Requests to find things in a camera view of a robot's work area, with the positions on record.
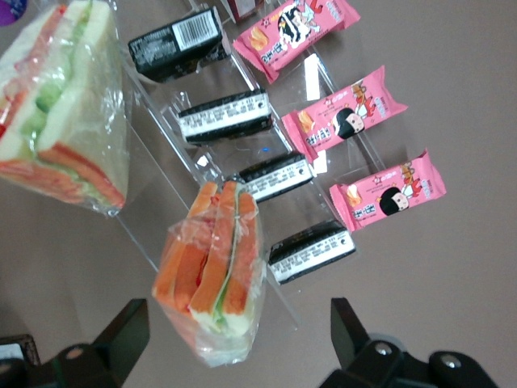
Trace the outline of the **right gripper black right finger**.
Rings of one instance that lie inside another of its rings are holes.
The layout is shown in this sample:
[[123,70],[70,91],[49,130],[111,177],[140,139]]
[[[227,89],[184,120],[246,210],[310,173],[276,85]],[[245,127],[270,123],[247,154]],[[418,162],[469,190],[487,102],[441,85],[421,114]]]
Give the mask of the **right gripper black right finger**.
[[330,301],[330,336],[341,367],[322,387],[495,387],[472,357],[450,350],[421,361],[386,339],[372,339],[344,297]]

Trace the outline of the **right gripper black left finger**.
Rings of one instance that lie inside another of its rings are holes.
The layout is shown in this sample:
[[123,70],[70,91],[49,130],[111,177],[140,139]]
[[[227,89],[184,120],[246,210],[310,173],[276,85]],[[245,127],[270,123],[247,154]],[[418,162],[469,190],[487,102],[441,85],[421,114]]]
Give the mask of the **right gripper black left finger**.
[[29,387],[121,387],[149,343],[146,299],[132,299],[91,343],[27,371]]

